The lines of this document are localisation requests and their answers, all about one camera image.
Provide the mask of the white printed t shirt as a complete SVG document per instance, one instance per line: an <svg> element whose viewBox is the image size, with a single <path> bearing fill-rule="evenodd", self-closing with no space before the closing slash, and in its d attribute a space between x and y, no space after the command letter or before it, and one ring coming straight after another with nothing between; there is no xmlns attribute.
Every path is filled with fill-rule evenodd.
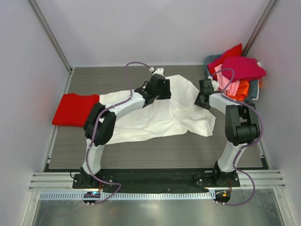
<svg viewBox="0 0 301 226"><path fill-rule="evenodd" d="M119 119L109 144L145 141L188 131L204 137L213 135L215 117L194 104L199 90L181 75L167 79L170 80L171 98L155 100Z"/></svg>

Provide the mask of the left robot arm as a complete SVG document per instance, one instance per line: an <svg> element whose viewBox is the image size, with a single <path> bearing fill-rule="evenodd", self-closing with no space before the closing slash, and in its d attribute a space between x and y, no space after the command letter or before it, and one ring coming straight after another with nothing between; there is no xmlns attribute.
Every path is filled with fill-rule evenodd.
<svg viewBox="0 0 301 226"><path fill-rule="evenodd" d="M149 81L137 89L130 90L129 97L107 105L96 103L83 127L87 150L79 173L74 175L72 187L95 188L100 183L104 183L97 173L101 170L103 150L112 138L117 120L153 104L156 99L170 98L170 80L165 78L163 68L157 68Z"/></svg>

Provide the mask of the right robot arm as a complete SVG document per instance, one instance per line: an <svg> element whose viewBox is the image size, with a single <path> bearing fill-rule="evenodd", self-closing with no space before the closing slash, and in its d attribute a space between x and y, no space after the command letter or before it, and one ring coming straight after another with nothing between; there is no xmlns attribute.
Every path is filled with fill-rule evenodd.
<svg viewBox="0 0 301 226"><path fill-rule="evenodd" d="M214 186L229 186L235 179L237 163L241 155L261 134L259 117L255 105L236 103L221 92L214 91L212 80L199 81L199 93L195 105L219 110L225 115L227 144L221 157L215 162L213 172L206 178Z"/></svg>

